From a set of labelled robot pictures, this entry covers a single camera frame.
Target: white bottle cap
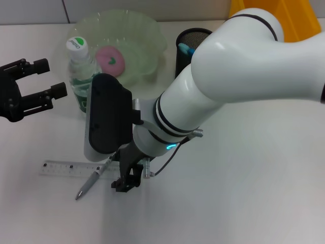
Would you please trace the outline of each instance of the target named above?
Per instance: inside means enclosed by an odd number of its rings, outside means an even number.
[[[73,60],[81,60],[88,56],[88,45],[82,37],[72,37],[67,41],[68,55]]]

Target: pen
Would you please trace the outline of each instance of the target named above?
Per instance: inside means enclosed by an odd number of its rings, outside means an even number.
[[[93,186],[93,184],[95,184],[95,182],[99,179],[99,177],[101,176],[101,174],[107,169],[107,167],[109,166],[109,164],[113,161],[113,156],[110,156],[106,162],[102,165],[102,167],[97,171],[94,171],[91,176],[88,178],[88,180],[86,181],[86,183],[80,188],[80,190],[78,191],[78,194],[76,196],[76,200],[78,200],[79,198],[81,198],[82,196],[84,196],[89,189]]]

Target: led light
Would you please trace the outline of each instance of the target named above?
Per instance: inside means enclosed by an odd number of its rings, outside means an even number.
[[[167,150],[169,150],[169,149],[172,149],[175,146],[176,146],[176,144],[172,144],[172,145],[167,146],[166,148],[167,148]]]

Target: clear plastic ruler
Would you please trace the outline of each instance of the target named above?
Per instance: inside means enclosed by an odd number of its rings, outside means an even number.
[[[88,178],[104,164],[81,163],[68,161],[45,160],[41,166],[40,175],[68,176]],[[113,161],[100,176],[100,179],[118,179],[120,177],[119,162]]]

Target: table surface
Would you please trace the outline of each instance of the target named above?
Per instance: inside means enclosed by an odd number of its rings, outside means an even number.
[[[133,87],[154,98],[173,81],[175,40],[190,27],[163,22],[168,49],[157,81]],[[65,80],[54,109],[11,124],[0,119],[0,239],[3,244],[325,242],[325,106],[262,101],[222,107],[158,177],[127,194],[99,180],[80,201],[84,178],[40,176],[44,160],[87,162],[85,117],[64,74],[70,24],[0,26],[0,64],[48,58],[52,72],[18,81],[22,95]],[[156,171],[171,152],[152,162]]]

